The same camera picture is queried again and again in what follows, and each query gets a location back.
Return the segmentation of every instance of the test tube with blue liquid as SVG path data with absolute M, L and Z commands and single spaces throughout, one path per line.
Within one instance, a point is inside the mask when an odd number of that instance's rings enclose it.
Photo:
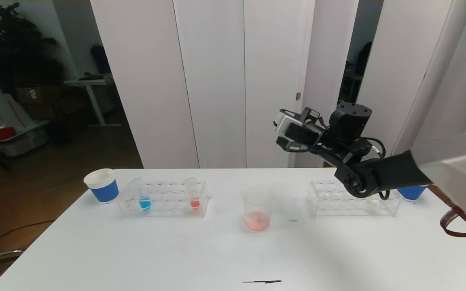
M 139 206 L 143 211 L 147 211 L 152 206 L 152 201 L 150 200 L 150 196 L 153 192 L 155 192 L 156 186 L 153 184 L 144 184 L 141 188 L 141 193 L 138 197 Z

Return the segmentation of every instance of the table leg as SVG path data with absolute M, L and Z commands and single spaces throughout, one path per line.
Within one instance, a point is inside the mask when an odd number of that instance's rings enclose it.
M 100 124 L 97 125 L 91 125 L 92 127 L 121 127 L 121 124 L 118 123 L 105 123 L 104 116 L 102 115 L 102 112 L 100 111 L 100 107 L 98 106 L 98 102 L 96 101 L 95 93 L 93 92 L 93 88 L 91 85 L 85 85 L 85 88 L 87 89 L 87 93 L 89 94 L 89 99 L 91 99 L 91 104 L 93 105 L 93 110 L 95 111 L 96 117 L 98 117 L 98 122 Z
M 351 88 L 350 88 L 350 95 L 349 95 L 349 98 L 348 98 L 350 102 L 353 102 L 353 100 L 352 100 L 352 94 L 353 94 L 353 92 L 354 92 L 354 87 L 355 87 L 355 79 L 352 78 L 352 86 L 351 86 Z

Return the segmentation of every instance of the black cord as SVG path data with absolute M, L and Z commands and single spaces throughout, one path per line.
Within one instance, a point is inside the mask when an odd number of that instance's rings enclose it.
M 381 146 L 381 149 L 382 149 L 382 157 L 386 157 L 386 147 L 384 147 L 384 144 L 383 144 L 383 142 L 381 142 L 381 140 L 379 140 L 377 138 L 373 138 L 373 137 L 363 137 L 363 138 L 365 140 L 373 140 L 376 143 L 378 143 Z
M 384 158 L 386 156 L 386 147 L 384 147 L 383 142 L 377 138 L 373 137 L 363 137 L 366 140 L 373 140 L 376 143 L 378 143 L 381 146 L 382 153 L 377 152 L 377 155 L 379 155 L 379 158 Z M 388 200 L 390 198 L 390 190 L 386 190 L 385 194 L 382 194 L 382 191 L 379 192 L 379 196 L 381 197 L 382 200 Z
M 321 137 L 323 136 L 323 134 L 325 133 L 325 131 L 327 129 L 328 128 L 326 127 L 325 130 L 321 132 L 321 134 L 318 136 L 318 139 L 316 140 L 316 142 L 314 142 L 312 147 L 306 148 L 306 149 L 300 149 L 300 150 L 287 150 L 287 152 L 289 152 L 289 153 L 307 153 L 309 151 L 312 151 L 318 145 L 318 142 L 320 141 Z
M 30 226 L 34 226 L 34 225 L 39 225 L 39 224 L 44 224 L 44 223 L 49 223 L 49 222 L 54 222 L 55 219 L 53 220 L 48 220 L 48 221 L 42 221 L 42 222 L 38 222 L 38 223 L 33 223 L 33 224 L 28 224 L 28 225 L 25 225 L 25 226 L 21 226 L 21 227 L 18 227 L 18 228 L 15 228 L 14 230 L 9 230 L 7 232 L 5 232 L 4 234 L 0 235 L 0 238 L 4 237 L 5 235 L 11 233 L 11 232 L 15 232 L 16 230 L 21 230 L 22 228 L 26 228 L 26 227 L 30 227 Z

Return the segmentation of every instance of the pink liquid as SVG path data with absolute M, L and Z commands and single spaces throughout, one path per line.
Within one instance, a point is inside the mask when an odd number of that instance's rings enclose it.
M 244 223 L 253 232 L 262 232 L 271 225 L 271 218 L 261 212 L 251 212 L 244 218 Z
M 194 209 L 197 209 L 200 207 L 200 201 L 199 200 L 191 200 L 190 201 L 190 206 Z

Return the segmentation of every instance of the test tube with red liquid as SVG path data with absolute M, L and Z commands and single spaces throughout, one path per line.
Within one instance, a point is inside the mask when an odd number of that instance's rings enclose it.
M 186 193 L 188 194 L 188 198 L 190 199 L 190 206 L 192 209 L 199 209 L 200 207 L 200 197 L 199 197 L 199 189 L 197 187 L 197 181 L 194 177 L 189 177 L 184 181 L 184 186 L 186 188 Z
M 244 224 L 252 232 L 263 232 L 271 225 L 272 189 L 253 186 L 241 192 L 244 198 Z

